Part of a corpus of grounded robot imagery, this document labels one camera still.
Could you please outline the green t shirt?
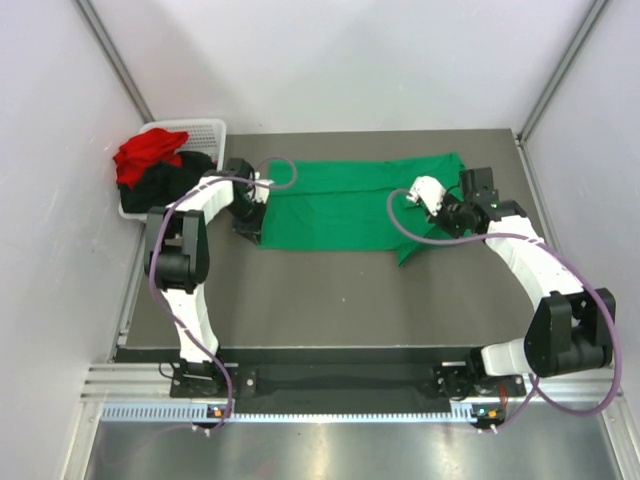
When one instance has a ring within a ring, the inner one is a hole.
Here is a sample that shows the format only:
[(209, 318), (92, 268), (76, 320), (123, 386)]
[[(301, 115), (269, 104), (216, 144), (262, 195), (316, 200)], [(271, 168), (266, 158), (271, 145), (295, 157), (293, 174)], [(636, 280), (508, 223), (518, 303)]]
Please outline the green t shirt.
[(460, 156), (446, 153), (386, 161), (294, 162), (293, 186), (269, 195), (260, 246), (291, 251), (393, 251), (403, 265), (425, 244), (403, 235), (387, 213), (389, 194), (408, 189), (419, 176), (438, 180), (461, 195)]

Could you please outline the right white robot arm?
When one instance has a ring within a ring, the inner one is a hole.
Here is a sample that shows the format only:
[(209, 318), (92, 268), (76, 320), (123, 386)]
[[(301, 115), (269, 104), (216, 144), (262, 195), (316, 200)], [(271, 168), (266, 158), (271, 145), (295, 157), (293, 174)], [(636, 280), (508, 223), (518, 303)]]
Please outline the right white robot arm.
[(523, 208), (502, 200), (489, 168), (463, 170), (462, 195), (456, 197), (439, 180), (414, 182), (428, 218), (453, 238), (481, 235), (485, 245), (509, 268), (534, 311), (522, 338), (487, 345), (470, 357), (469, 388), (487, 396), (505, 376), (535, 374), (542, 378), (600, 369), (613, 359), (613, 341), (604, 315), (579, 281), (536, 234)]

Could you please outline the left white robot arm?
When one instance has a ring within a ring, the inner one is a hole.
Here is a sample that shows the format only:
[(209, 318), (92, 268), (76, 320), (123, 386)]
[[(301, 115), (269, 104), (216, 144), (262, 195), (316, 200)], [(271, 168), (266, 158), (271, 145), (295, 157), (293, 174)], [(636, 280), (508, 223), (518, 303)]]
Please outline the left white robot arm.
[(245, 160), (227, 171), (209, 171), (182, 197), (150, 209), (146, 216), (144, 270), (149, 288), (172, 320), (180, 342), (173, 362), (171, 396), (222, 397), (228, 377), (219, 356), (205, 299), (210, 268), (207, 226), (222, 211), (233, 216), (239, 235), (255, 244), (273, 182)]

